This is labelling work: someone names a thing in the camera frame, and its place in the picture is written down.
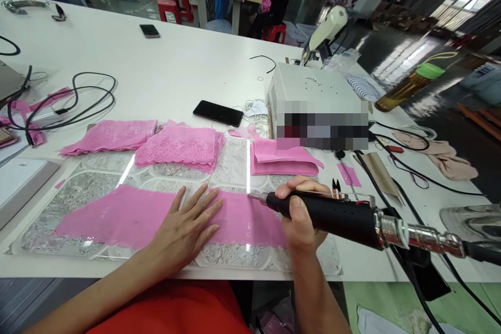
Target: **hand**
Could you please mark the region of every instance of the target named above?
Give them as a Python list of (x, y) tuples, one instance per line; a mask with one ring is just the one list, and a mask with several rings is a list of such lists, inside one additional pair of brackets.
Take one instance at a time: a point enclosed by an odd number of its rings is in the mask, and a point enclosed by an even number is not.
[[(312, 190), (331, 194), (327, 185), (320, 184), (305, 176), (295, 176), (275, 191), (278, 198), (286, 198), (293, 190)], [(317, 248), (324, 242), (327, 232), (315, 230), (303, 200), (291, 197), (289, 211), (292, 220), (282, 218), (282, 230), (287, 238), (289, 251), (304, 256), (315, 255)]]
[(207, 190), (203, 184), (195, 194), (179, 209), (186, 192), (183, 186), (172, 202), (168, 214), (148, 246), (136, 253), (131, 260), (148, 269), (149, 278), (157, 283), (181, 271), (195, 259), (203, 246), (219, 229), (217, 224), (206, 227), (206, 224), (223, 205), (218, 199), (208, 209), (204, 210), (219, 193), (219, 189), (211, 190), (207, 196), (200, 199)]

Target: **forearm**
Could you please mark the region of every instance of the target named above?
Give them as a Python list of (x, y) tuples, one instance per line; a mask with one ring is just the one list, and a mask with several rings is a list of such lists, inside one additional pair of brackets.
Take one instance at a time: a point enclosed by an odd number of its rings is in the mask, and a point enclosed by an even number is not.
[(154, 283), (149, 271), (141, 267), (139, 258), (133, 257), (61, 305), (26, 333), (86, 332)]
[(301, 334), (351, 334), (316, 255), (291, 253), (296, 313)]

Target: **plastic bottle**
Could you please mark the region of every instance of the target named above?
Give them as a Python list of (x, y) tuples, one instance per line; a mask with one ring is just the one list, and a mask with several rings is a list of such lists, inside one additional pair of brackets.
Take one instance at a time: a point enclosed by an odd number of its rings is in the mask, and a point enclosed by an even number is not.
[(381, 97), (374, 105), (383, 112), (393, 110), (402, 102), (426, 87), (432, 80), (441, 76), (445, 71), (430, 63), (421, 64), (414, 73), (405, 77), (401, 83)]

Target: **green bottle cap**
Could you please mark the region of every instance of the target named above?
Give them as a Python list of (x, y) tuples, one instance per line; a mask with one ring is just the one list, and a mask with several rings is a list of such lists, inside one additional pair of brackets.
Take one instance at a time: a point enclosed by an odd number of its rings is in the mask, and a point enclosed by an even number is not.
[(427, 79), (435, 79), (437, 77), (440, 77), (444, 72), (445, 70), (443, 70), (442, 68), (430, 63), (423, 63), (416, 69), (417, 74)]

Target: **brown paper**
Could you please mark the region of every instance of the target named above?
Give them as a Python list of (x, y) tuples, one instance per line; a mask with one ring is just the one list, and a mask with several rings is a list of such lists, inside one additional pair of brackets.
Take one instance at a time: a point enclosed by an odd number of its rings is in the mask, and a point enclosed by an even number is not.
[(398, 193), (397, 186), (391, 179), (388, 170), (386, 169), (383, 161), (379, 155), (375, 152), (362, 155), (362, 159), (372, 173), (377, 186), (383, 193), (391, 194), (392, 196), (400, 199), (400, 194)]

